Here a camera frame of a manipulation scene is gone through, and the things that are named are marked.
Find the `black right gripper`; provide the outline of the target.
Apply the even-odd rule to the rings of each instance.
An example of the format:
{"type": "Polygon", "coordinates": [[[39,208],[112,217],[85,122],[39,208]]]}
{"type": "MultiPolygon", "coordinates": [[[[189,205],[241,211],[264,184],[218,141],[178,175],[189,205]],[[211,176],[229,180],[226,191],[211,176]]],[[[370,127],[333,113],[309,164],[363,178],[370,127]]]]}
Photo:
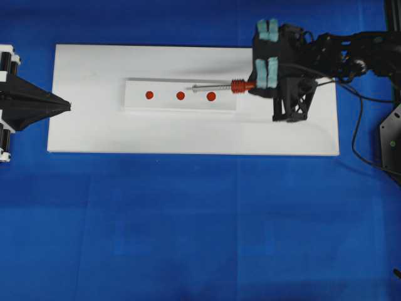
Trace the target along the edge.
{"type": "Polygon", "coordinates": [[[285,79],[305,75],[288,65],[300,65],[315,41],[312,32],[303,28],[280,25],[277,19],[259,20],[253,36],[253,68],[249,76],[255,87],[249,93],[263,98],[280,97],[280,85],[285,79]]]}

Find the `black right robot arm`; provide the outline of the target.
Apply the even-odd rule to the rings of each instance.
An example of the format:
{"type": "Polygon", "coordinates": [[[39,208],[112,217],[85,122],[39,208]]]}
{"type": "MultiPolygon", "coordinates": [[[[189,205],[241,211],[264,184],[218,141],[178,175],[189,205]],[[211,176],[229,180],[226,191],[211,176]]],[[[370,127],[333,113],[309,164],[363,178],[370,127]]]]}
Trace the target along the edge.
{"type": "Polygon", "coordinates": [[[349,36],[321,34],[276,19],[260,20],[253,37],[253,69],[250,93],[264,98],[278,97],[288,80],[308,92],[319,78],[336,78],[350,83],[372,71],[400,87],[400,32],[364,31],[349,36]]]}

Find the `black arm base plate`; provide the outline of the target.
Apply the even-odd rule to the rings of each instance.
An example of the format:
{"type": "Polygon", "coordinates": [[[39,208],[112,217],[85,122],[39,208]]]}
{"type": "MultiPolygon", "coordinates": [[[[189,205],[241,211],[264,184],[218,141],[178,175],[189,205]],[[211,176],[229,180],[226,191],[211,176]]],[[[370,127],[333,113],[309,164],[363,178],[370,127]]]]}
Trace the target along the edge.
{"type": "Polygon", "coordinates": [[[400,105],[379,125],[382,167],[400,186],[400,105]]]}

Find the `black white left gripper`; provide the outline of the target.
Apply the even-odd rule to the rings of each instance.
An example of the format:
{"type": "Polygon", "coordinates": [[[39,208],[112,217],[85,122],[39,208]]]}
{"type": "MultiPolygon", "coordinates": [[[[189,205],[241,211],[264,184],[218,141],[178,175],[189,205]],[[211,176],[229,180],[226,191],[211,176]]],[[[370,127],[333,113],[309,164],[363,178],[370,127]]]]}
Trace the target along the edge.
{"type": "Polygon", "coordinates": [[[11,134],[71,110],[70,102],[16,76],[20,64],[13,45],[1,44],[1,163],[11,160],[11,134]],[[7,102],[7,93],[39,102],[7,102]]]}

